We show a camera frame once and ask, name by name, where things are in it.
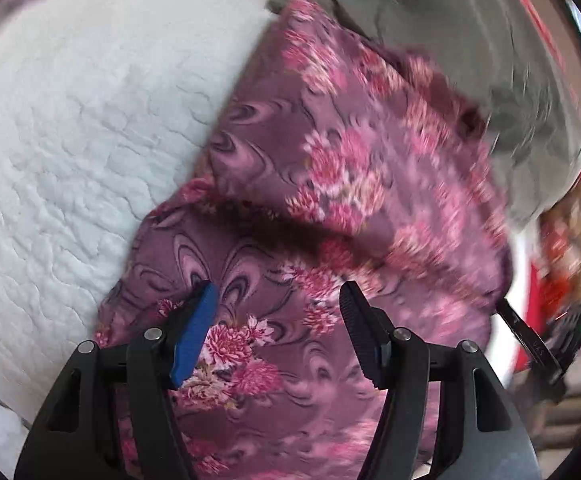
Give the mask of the red cushion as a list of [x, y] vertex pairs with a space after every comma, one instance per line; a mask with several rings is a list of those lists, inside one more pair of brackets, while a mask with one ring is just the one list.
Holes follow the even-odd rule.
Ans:
[[537, 333], [545, 329], [540, 305], [541, 278], [534, 249], [522, 234], [511, 238], [514, 277], [507, 299], [517, 314]]

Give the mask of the bagged stuffed toys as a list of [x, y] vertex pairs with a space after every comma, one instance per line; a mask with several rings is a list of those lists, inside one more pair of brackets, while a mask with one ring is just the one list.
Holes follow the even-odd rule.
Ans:
[[540, 306], [555, 318], [581, 302], [581, 181], [540, 216]]

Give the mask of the grey floral pillow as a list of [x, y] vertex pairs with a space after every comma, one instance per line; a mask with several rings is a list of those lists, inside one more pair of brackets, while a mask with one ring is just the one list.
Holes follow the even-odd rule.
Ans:
[[[270, 0], [273, 12], [288, 0]], [[581, 117], [520, 0], [315, 0], [360, 35], [425, 52], [488, 118], [508, 217], [519, 226], [557, 203], [581, 170]]]

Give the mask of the purple floral blouse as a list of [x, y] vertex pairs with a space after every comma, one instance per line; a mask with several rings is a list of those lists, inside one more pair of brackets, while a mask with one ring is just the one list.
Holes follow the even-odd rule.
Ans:
[[216, 285], [193, 375], [170, 396], [200, 478], [356, 477], [383, 393], [343, 325], [345, 282], [434, 344], [489, 340], [511, 253], [484, 130], [425, 55], [286, 4], [100, 306], [111, 347]]

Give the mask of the white quilted mattress cover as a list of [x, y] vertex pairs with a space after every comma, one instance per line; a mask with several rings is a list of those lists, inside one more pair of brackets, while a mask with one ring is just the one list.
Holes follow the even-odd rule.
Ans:
[[191, 175], [268, 0], [0, 0], [0, 466], [142, 219]]

